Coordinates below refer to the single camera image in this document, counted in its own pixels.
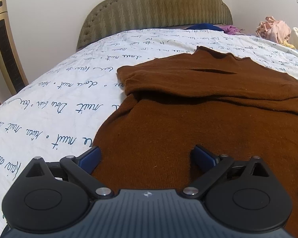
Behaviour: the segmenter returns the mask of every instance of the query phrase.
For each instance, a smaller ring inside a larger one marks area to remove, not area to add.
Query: brown sweater
[[[96,134],[97,179],[115,191],[182,189],[200,174],[196,144],[236,160],[259,155],[292,198],[286,230],[298,237],[296,79],[205,47],[117,72],[127,98]]]

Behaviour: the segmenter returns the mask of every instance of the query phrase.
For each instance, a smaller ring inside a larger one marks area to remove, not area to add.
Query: bed
[[[231,24],[232,17],[222,0],[105,0],[87,16],[77,53],[0,106],[0,234],[2,198],[26,164],[37,155],[80,155],[119,108],[125,96],[117,68],[205,46],[298,80],[295,50],[251,36],[167,28],[201,22]]]

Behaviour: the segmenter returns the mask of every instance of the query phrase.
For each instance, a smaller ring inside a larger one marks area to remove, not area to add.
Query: crosshair logo
[[[152,195],[152,193],[150,191],[147,191],[144,193],[144,196],[146,196],[147,198],[150,197]]]

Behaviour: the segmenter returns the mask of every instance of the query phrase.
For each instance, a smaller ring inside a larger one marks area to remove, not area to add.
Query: metal screw
[[[199,190],[195,187],[186,187],[183,189],[183,193],[186,195],[196,195]]]
[[[95,192],[97,195],[107,196],[111,193],[111,189],[107,187],[101,187],[101,188],[98,188]]]

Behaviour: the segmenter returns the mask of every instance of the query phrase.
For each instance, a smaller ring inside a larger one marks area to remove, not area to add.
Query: black grille
[[[0,20],[0,52],[15,91],[18,93],[25,84],[13,56],[4,20]]]

